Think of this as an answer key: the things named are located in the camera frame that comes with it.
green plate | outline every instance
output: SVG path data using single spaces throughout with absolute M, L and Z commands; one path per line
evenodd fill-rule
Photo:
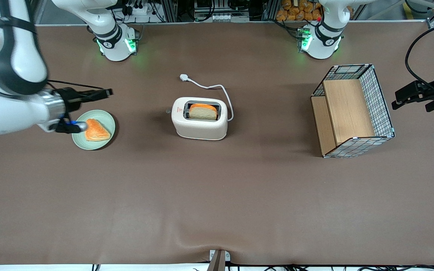
M 92 149 L 100 149 L 105 146 L 110 140 L 112 140 L 113 134 L 115 134 L 115 120 L 112 115 L 107 111 L 103 110 L 91 110 L 86 113 L 83 113 L 76 121 L 77 122 L 86 122 L 88 119 L 95 119 L 100 122 L 100 124 L 107 129 L 110 133 L 110 139 L 104 141 L 88 141 L 85 138 L 85 132 L 79 132 L 78 134 L 71 134 L 74 143 L 76 146 L 79 146 L 82 149 L 92 150 Z

wooden panel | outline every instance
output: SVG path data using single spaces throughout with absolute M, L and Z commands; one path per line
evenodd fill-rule
M 319 137 L 321 153 L 324 156 L 336 147 L 326 97 L 314 96 L 310 98 L 310 101 L 312 103 L 312 110 L 314 111 L 314 119 L 316 120 L 317 136 Z
M 359 80 L 326 80 L 323 84 L 336 145 L 351 137 L 373 137 L 374 129 Z

table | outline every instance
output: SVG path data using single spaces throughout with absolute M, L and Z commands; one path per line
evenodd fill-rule
M 39 27 L 52 79 L 112 87 L 119 132 L 101 151 L 37 127 L 0 136 L 0 264 L 434 264 L 434 112 L 391 111 L 396 138 L 358 158 L 320 157 L 310 95 L 332 65 L 373 63 L 388 106 L 424 22 L 350 23 L 327 60 L 274 24 L 147 26 L 138 56 L 111 63 L 85 27 Z M 434 78 L 434 33 L 410 65 Z M 179 137 L 181 96 L 235 108 L 218 142 Z

bread slice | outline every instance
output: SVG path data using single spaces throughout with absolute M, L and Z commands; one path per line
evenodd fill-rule
M 100 124 L 100 122 L 98 122 L 98 120 L 88 119 L 86 120 L 86 124 L 88 124 L 88 129 L 85 131 L 85 138 L 87 141 L 103 141 L 110 139 L 110 133 Z
M 206 104 L 193 104 L 188 111 L 188 117 L 195 120 L 216 120 L 217 109 Z

white toaster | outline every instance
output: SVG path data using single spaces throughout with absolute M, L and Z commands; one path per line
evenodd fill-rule
M 207 104 L 217 109 L 217 120 L 195 120 L 188 117 L 193 104 Z M 176 99 L 172 106 L 172 122 L 177 134 L 187 139 L 221 140 L 227 134 L 227 106 L 221 100 L 197 97 Z

